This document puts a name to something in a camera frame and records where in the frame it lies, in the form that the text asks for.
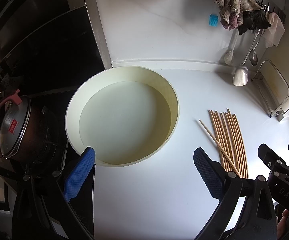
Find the person right hand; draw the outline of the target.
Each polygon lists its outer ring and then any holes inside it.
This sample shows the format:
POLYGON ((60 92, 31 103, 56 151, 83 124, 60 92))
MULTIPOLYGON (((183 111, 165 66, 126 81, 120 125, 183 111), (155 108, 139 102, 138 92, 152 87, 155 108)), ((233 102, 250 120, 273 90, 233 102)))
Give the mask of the person right hand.
POLYGON ((287 209, 285 209, 282 212, 282 218, 280 220, 278 219, 278 216, 276 216, 277 239, 280 239, 284 233, 285 225, 286 225, 288 216, 289 216, 289 211, 287 209))

